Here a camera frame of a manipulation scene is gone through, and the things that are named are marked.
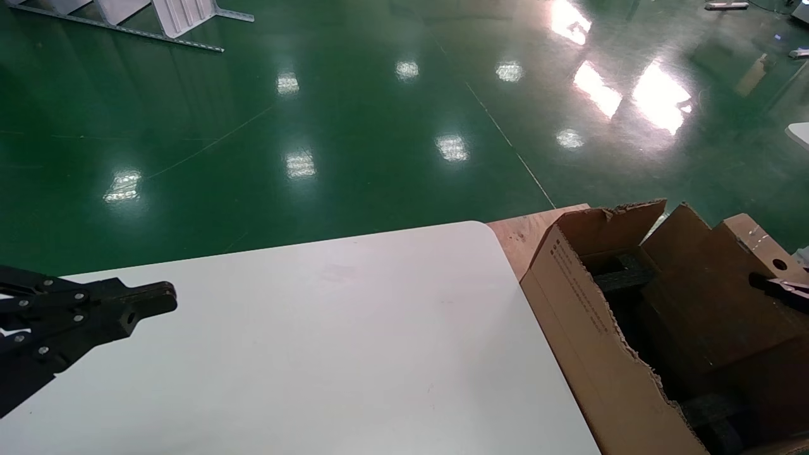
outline wooden board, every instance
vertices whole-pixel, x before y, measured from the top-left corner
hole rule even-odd
[[[522,279],[542,236],[563,213],[589,209],[588,204],[562,207],[517,218],[502,219],[489,223],[489,227],[500,240],[509,264],[517,279]]]

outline green floor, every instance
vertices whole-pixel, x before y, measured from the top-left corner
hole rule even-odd
[[[809,151],[784,134],[809,121],[786,57],[809,32],[785,16],[221,3],[256,16],[191,33],[224,54],[0,7],[0,263],[67,274],[661,197],[809,244]]]

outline white table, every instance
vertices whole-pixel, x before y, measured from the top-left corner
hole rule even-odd
[[[0,420],[0,453],[599,453],[484,224],[68,278],[116,276],[180,307]]]
[[[804,149],[809,150],[809,121],[790,123],[785,132],[790,139],[801,144]]]

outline open cardboard box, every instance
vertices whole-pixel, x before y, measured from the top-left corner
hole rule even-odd
[[[802,415],[809,393],[801,387],[809,379],[809,317],[748,284],[751,272],[809,283],[807,272],[747,215],[711,229],[684,204],[645,239],[665,205],[564,214],[520,280],[601,451],[708,453],[660,378],[627,344],[588,272],[620,253],[655,273],[638,313],[671,370],[694,393],[743,394],[767,420],[761,444],[745,455],[809,449],[809,436],[799,435],[809,427]]]

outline metal rack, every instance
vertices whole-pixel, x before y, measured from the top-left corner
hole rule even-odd
[[[225,52],[225,49],[219,46],[183,40],[180,39],[180,36],[214,16],[223,16],[230,19],[243,20],[245,22],[255,22],[256,20],[252,15],[223,10],[216,3],[216,0],[41,0],[42,3],[50,6],[50,9],[25,6],[23,3],[27,0],[4,1],[10,8],[17,10],[48,15],[59,19],[67,19],[73,22],[86,23],[87,25],[109,28],[117,32],[131,33],[146,38],[216,52]],[[101,21],[72,15],[72,13],[79,8],[88,6],[90,3],[93,3],[93,6],[98,8],[102,19]],[[155,7],[157,20],[160,23],[160,29],[163,31],[162,35],[137,30],[135,28],[122,27],[120,25],[149,5],[154,5]]]

